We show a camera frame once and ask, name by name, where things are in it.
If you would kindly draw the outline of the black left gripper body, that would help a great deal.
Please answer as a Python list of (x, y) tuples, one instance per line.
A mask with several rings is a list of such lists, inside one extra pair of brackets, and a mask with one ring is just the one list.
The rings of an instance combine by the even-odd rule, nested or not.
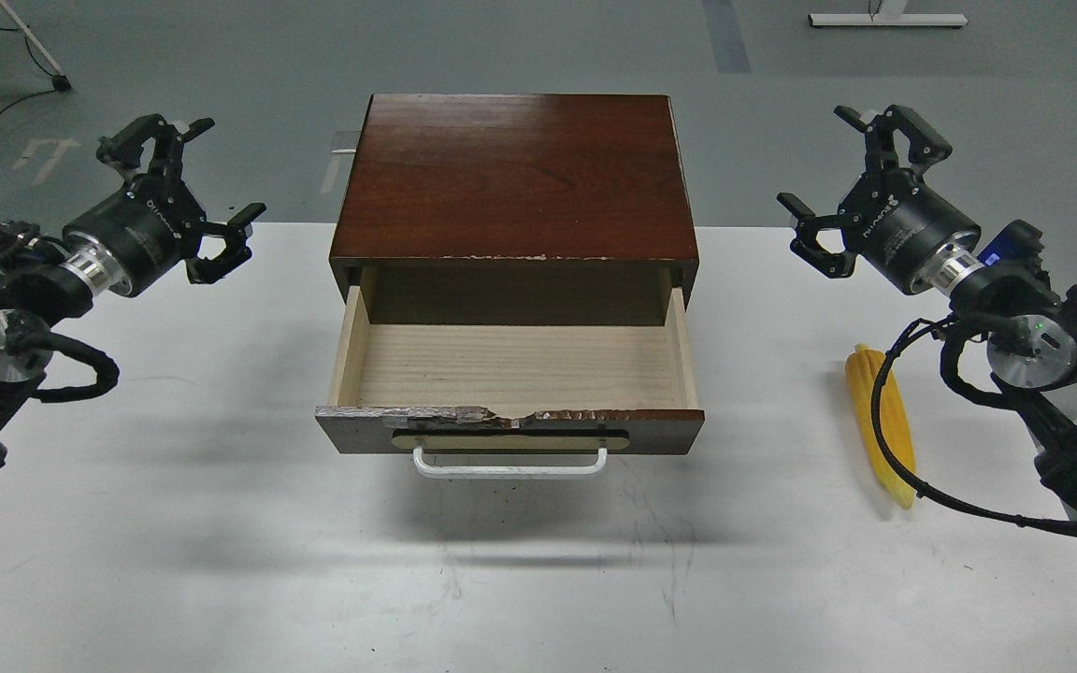
[(186, 222), (202, 222), (206, 212), (180, 180), (171, 195), (160, 178), (132, 178), (102, 204), (94, 205), (62, 229), (62, 238), (94, 239), (107, 248), (125, 274), (112, 291), (136, 297), (174, 264), (196, 255)]

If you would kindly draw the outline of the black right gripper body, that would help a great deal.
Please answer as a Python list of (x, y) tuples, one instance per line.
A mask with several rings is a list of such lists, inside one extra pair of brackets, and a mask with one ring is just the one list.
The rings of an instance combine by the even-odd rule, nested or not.
[(970, 249), (982, 237), (978, 224), (907, 167), (861, 176), (839, 209), (858, 218), (854, 229), (843, 233), (847, 249), (868, 260), (903, 294), (928, 288), (918, 274), (939, 248)]

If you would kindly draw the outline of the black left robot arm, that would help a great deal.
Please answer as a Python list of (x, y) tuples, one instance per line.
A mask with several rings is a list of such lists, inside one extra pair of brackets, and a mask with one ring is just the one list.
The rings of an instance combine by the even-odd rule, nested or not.
[[(251, 226), (266, 206), (211, 222), (182, 178), (185, 145), (213, 126), (204, 118), (179, 129), (159, 114), (132, 120), (96, 153), (122, 176), (116, 193), (57, 237), (29, 222), (0, 222), (0, 431), (27, 399), (95, 399), (117, 384), (111, 357), (55, 331), (99, 294), (136, 297), (178, 264), (193, 284), (213, 284), (251, 260)], [(0, 468), (5, 460), (0, 441)]]

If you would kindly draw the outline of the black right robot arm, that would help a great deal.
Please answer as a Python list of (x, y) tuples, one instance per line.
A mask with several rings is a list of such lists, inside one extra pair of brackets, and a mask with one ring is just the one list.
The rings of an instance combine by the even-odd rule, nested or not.
[(791, 251), (833, 279), (863, 257), (903, 294), (935, 289), (950, 314), (907, 325), (885, 353), (847, 359), (856, 418), (872, 468), (903, 507), (928, 497), (985, 519), (1077, 537), (1077, 523), (988, 510), (919, 479), (905, 439), (903, 406), (889, 393), (892, 365), (928, 334), (941, 341), (939, 374), (950, 391), (980, 408), (1012, 410), (1038, 440), (1040, 481), (1077, 511), (1077, 285), (1065, 295), (1043, 271), (1041, 233), (1010, 222), (980, 254), (982, 230), (924, 181), (952, 145), (910, 107), (889, 106), (870, 120), (847, 106), (835, 115), (865, 142), (865, 167), (837, 213), (819, 216), (791, 193)]

